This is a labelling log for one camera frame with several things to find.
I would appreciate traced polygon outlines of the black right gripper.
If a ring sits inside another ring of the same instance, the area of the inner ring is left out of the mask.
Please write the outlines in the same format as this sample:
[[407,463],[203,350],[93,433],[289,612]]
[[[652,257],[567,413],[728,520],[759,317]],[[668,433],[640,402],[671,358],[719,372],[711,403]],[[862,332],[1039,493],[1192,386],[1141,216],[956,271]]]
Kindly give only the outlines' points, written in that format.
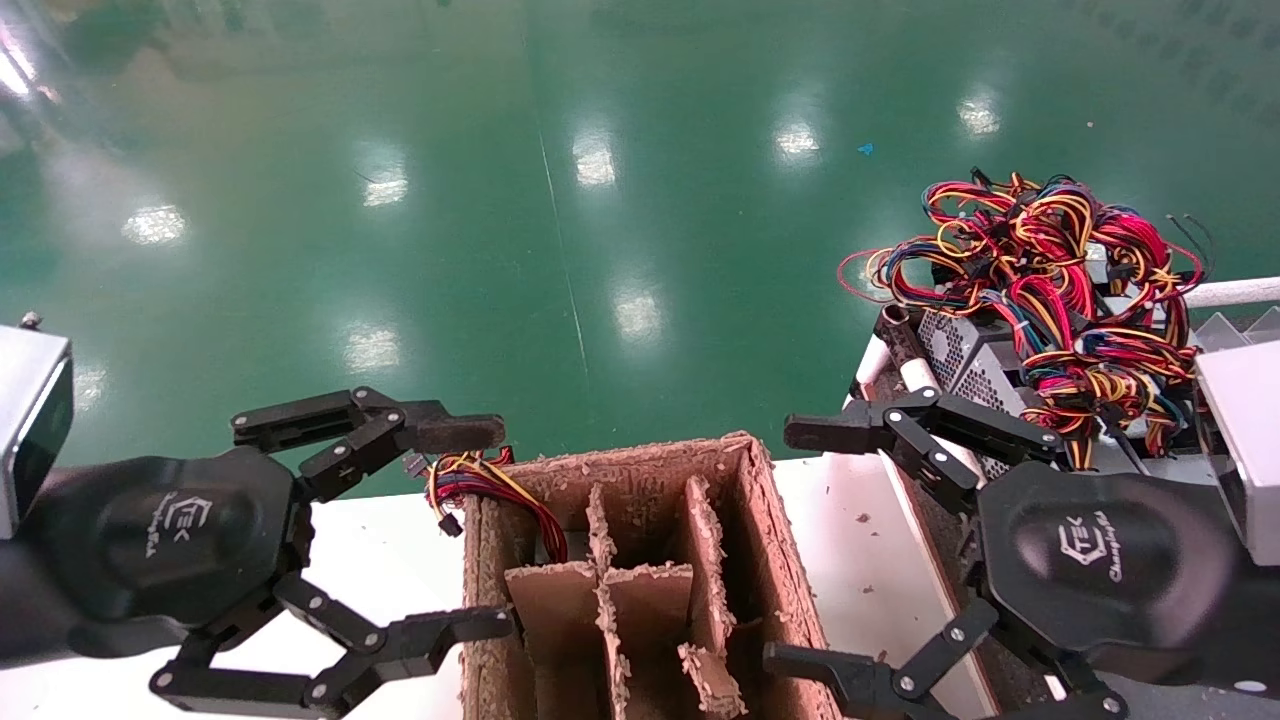
[[[1025,464],[978,492],[978,473],[945,442]],[[837,416],[791,414],[785,443],[884,452],[945,510],[978,520],[989,602],[973,600],[904,666],[765,643],[767,673],[826,685],[844,717],[950,719],[932,691],[989,637],[1051,659],[1065,691],[1007,719],[1126,719],[1126,701],[1084,664],[1152,685],[1277,689],[1277,569],[1253,561],[1211,486],[1056,471],[1038,462],[1056,459],[1059,433],[933,388],[854,398]]]

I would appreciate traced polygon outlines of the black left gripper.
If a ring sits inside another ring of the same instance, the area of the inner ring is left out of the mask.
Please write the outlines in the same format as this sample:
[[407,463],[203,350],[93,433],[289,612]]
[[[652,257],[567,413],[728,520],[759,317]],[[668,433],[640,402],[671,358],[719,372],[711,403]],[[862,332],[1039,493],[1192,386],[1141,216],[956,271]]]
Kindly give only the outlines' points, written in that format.
[[[307,566],[314,539],[302,498],[338,498],[406,454],[495,448],[506,439],[502,416],[355,388],[238,413],[232,432],[244,447],[215,457],[51,471],[20,521],[22,662],[180,644],[150,682],[179,710],[343,719],[388,683],[436,675],[456,646],[515,633],[512,612],[493,606],[376,626],[289,575]],[[268,456],[312,445],[321,450],[296,479]],[[284,611],[342,656],[316,676],[214,667],[218,653]]]

